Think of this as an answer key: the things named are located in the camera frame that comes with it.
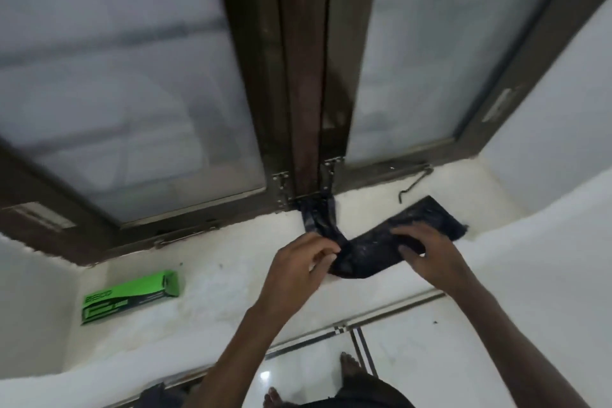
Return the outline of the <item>person's left hand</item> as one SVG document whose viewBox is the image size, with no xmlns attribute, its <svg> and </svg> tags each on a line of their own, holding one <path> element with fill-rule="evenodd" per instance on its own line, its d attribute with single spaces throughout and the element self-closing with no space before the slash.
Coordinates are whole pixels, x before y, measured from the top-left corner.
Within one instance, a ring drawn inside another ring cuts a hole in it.
<svg viewBox="0 0 612 408">
<path fill-rule="evenodd" d="M 256 307 L 281 326 L 298 312 L 322 284 L 327 274 L 312 274 L 297 259 L 298 237 L 276 253 Z"/>
</svg>

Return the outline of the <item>person's right hand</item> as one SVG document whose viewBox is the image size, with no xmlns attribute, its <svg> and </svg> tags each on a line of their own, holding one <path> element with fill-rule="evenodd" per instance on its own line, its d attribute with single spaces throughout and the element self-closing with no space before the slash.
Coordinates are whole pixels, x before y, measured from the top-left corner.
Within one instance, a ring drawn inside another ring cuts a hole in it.
<svg viewBox="0 0 612 408">
<path fill-rule="evenodd" d="M 405 260 L 434 288 L 455 296 L 474 283 L 476 277 L 453 242 L 433 228 L 433 258 Z"/>
</svg>

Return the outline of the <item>dark blue cleaning cloth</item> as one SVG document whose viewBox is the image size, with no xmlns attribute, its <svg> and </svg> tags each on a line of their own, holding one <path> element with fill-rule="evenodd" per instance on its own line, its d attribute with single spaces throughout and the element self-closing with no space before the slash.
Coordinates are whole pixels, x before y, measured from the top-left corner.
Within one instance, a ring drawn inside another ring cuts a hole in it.
<svg viewBox="0 0 612 408">
<path fill-rule="evenodd" d="M 418 240 L 392 234 L 395 227 L 425 222 L 454 242 L 468 231 L 467 225 L 455 219 L 429 195 L 351 240 L 337 226 L 333 196 L 307 197 L 299 201 L 297 207 L 306 232 L 316 232 L 340 246 L 329 274 L 348 280 L 369 278 L 402 262 L 398 250 L 401 245 L 420 255 L 425 252 Z"/>
</svg>

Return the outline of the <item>person's left forearm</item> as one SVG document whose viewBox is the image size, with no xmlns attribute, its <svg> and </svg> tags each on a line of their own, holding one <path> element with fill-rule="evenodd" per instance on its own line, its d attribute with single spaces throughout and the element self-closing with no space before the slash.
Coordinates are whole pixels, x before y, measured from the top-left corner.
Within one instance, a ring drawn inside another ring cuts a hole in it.
<svg viewBox="0 0 612 408">
<path fill-rule="evenodd" d="M 256 302 L 182 408 L 241 408 L 271 343 L 296 310 Z"/>
</svg>

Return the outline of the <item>person's right forearm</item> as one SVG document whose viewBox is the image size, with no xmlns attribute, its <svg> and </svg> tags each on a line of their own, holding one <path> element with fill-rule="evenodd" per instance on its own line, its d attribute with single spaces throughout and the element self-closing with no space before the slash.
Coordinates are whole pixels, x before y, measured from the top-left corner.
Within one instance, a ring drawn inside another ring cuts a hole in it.
<svg viewBox="0 0 612 408">
<path fill-rule="evenodd" d="M 590 408 L 471 273 L 445 289 L 470 321 L 517 408 Z"/>
</svg>

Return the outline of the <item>black metal window stay hook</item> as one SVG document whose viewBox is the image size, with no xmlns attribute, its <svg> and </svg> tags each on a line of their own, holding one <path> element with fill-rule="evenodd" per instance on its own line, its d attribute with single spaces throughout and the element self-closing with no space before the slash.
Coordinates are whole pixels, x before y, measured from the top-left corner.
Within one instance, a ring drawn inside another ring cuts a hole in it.
<svg viewBox="0 0 612 408">
<path fill-rule="evenodd" d="M 408 188 L 399 191 L 399 193 L 397 195 L 398 203 L 401 205 L 403 203 L 404 195 L 406 195 L 409 192 L 411 192 L 422 180 L 424 180 L 425 178 L 430 176 L 433 172 L 434 172 L 434 167 L 432 167 L 430 165 L 428 167 L 425 167 L 424 170 L 422 172 L 420 172 L 420 174 L 417 176 L 417 179 L 414 180 L 409 185 Z"/>
</svg>

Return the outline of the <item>silver metal window hinge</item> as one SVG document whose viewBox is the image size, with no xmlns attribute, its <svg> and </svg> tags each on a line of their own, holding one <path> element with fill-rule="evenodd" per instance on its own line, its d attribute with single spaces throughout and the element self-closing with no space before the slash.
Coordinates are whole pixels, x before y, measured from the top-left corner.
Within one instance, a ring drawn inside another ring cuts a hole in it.
<svg viewBox="0 0 612 408">
<path fill-rule="evenodd" d="M 325 159 L 319 165 L 319 191 L 321 194 L 330 195 L 334 190 L 335 175 L 343 168 L 344 157 L 332 157 Z"/>
<path fill-rule="evenodd" d="M 277 172 L 271 175 L 271 193 L 275 202 L 275 212 L 289 209 L 293 190 L 291 187 L 291 176 L 288 171 Z"/>
</svg>

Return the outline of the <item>person's right foot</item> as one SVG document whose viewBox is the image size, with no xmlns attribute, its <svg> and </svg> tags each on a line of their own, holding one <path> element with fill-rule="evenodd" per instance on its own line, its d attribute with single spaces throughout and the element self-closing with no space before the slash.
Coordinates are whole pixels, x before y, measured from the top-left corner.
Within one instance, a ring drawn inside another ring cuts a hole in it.
<svg viewBox="0 0 612 408">
<path fill-rule="evenodd" d="M 367 375 L 367 371 L 364 370 L 360 363 L 346 352 L 340 354 L 340 367 L 343 381 L 356 376 Z"/>
</svg>

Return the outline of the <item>brown metal window stay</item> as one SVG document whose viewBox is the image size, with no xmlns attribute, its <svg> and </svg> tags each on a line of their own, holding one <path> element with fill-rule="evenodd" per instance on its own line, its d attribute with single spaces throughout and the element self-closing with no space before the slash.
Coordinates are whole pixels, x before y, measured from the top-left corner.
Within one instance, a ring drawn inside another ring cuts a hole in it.
<svg viewBox="0 0 612 408">
<path fill-rule="evenodd" d="M 219 230 L 219 228 L 220 225 L 217 222 L 213 222 L 211 224 L 209 223 L 202 226 L 189 227 L 171 232 L 160 232 L 152 242 L 152 247 L 155 250 L 159 250 L 169 244 L 181 242 L 208 232 L 213 232 Z"/>
</svg>

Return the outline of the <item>person's dark shorts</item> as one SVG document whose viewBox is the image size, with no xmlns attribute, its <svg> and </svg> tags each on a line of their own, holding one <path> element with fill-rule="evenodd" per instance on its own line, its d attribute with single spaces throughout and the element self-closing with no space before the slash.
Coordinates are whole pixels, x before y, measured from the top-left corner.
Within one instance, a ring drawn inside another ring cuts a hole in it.
<svg viewBox="0 0 612 408">
<path fill-rule="evenodd" d="M 299 408 L 415 408 L 400 391 L 379 378 L 358 373 L 343 378 L 334 397 L 300 405 Z"/>
</svg>

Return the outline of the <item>green cardboard box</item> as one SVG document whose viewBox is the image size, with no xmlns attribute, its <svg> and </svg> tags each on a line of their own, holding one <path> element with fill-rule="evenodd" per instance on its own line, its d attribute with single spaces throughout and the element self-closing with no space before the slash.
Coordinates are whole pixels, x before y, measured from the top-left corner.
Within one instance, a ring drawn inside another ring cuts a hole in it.
<svg viewBox="0 0 612 408">
<path fill-rule="evenodd" d="M 179 273 L 164 270 L 84 296 L 81 325 L 109 318 L 150 303 L 180 296 Z"/>
</svg>

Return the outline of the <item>frosted glass window pane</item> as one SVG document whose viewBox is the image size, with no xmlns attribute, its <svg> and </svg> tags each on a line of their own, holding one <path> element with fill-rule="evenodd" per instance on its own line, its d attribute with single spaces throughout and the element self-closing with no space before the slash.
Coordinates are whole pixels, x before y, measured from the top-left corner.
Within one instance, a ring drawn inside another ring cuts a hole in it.
<svg viewBox="0 0 612 408">
<path fill-rule="evenodd" d="M 545 0 L 373 0 L 348 165 L 454 141 Z"/>
<path fill-rule="evenodd" d="M 0 139 L 119 224 L 266 188 L 222 0 L 0 0 Z"/>
</svg>

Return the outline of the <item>brown wooden window frame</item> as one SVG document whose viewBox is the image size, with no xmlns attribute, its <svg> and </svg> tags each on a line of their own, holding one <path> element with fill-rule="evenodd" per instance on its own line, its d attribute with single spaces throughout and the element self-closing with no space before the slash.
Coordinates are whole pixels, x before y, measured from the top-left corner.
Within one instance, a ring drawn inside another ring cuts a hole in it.
<svg viewBox="0 0 612 408">
<path fill-rule="evenodd" d="M 119 224 L 46 175 L 0 139 L 0 234 L 77 265 L 152 248 L 160 232 L 217 222 L 229 226 L 275 212 L 271 175 L 288 171 L 289 210 L 480 153 L 606 0 L 545 0 L 456 139 L 370 165 L 348 165 L 348 138 L 373 0 L 222 0 L 247 93 L 266 178 L 265 191 L 162 219 Z M 515 95 L 494 123 L 482 123 L 505 88 Z M 319 165 L 344 157 L 330 195 Z M 39 202 L 76 227 L 52 231 L 11 210 Z"/>
</svg>

